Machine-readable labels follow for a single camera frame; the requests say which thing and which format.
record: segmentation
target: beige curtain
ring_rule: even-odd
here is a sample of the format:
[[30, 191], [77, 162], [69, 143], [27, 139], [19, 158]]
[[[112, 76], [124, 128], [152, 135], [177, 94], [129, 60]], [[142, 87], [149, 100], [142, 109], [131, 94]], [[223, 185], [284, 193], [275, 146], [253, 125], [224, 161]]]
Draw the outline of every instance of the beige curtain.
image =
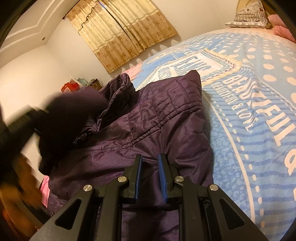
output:
[[108, 73], [177, 35], [150, 0], [81, 0], [67, 17]]

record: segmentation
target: white wall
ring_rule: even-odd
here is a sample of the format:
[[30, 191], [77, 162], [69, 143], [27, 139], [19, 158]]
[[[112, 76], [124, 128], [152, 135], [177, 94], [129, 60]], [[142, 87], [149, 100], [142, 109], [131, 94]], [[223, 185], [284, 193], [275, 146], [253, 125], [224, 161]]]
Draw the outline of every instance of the white wall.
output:
[[[28, 105], [44, 107], [46, 99], [61, 93], [62, 86], [70, 79], [46, 46], [12, 60], [0, 69], [0, 103], [4, 120], [9, 121]], [[36, 144], [37, 137], [33, 137], [23, 153], [30, 159], [37, 179], [42, 181]]]
[[238, 0], [212, 0], [213, 7], [218, 11], [224, 28], [226, 22], [233, 21], [236, 14]]
[[184, 0], [181, 2], [179, 0], [153, 0], [153, 2], [176, 28], [179, 36], [148, 48], [110, 75], [68, 19], [59, 24], [48, 40], [47, 46], [72, 78], [85, 78], [87, 81], [97, 78], [106, 84], [116, 75], [170, 46], [196, 35], [224, 28], [227, 11], [232, 11], [235, 6], [233, 10], [235, 15], [237, 5], [237, 0]]

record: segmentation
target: pink fabric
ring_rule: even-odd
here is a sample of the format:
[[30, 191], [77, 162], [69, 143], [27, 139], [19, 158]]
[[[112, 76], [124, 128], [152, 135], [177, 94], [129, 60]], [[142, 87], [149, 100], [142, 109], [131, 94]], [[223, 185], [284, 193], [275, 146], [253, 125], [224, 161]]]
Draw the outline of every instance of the pink fabric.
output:
[[269, 21], [271, 22], [271, 24], [273, 25], [273, 26], [275, 26], [275, 25], [280, 25], [280, 26], [283, 26], [283, 27], [287, 27], [286, 25], [285, 25], [285, 23], [281, 20], [281, 18], [277, 15], [277, 14], [273, 14], [273, 15], [270, 15], [269, 17], [268, 17], [268, 19], [269, 19]]
[[275, 35], [281, 36], [283, 38], [289, 39], [292, 42], [296, 43], [296, 40], [294, 39], [293, 35], [291, 34], [291, 32], [289, 31], [289, 29], [280, 26], [280, 25], [276, 25], [273, 28], [273, 32]]
[[143, 70], [141, 70], [142, 68], [142, 62], [137, 64], [134, 67], [131, 67], [130, 69], [128, 69], [127, 71], [125, 71], [124, 73], [127, 73], [128, 76], [130, 77], [130, 80], [133, 81], [136, 77], [139, 76], [139, 73], [141, 73]]
[[49, 197], [49, 192], [50, 192], [50, 189], [48, 187], [48, 182], [49, 182], [49, 177], [45, 176], [42, 181], [41, 188], [40, 188], [40, 191], [42, 193], [42, 203], [45, 207], [47, 207], [48, 197]]

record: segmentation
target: curtain rod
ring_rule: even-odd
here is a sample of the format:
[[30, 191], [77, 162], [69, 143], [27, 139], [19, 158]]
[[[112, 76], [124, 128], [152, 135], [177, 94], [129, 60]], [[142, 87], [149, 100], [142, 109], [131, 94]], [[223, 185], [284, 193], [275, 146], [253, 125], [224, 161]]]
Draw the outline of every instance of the curtain rod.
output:
[[72, 8], [70, 8], [70, 10], [65, 14], [65, 16], [62, 18], [63, 20], [65, 19], [67, 14], [76, 6], [77, 3], [75, 3], [74, 6]]

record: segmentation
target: light blue bedspread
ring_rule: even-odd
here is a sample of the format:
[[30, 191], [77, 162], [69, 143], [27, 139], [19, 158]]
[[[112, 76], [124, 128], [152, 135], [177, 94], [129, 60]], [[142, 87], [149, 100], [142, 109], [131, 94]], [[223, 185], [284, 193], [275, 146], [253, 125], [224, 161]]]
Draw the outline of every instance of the light blue bedspread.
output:
[[224, 29], [135, 68], [136, 89], [199, 72], [214, 182], [269, 240], [280, 240], [296, 217], [296, 44], [261, 31]]

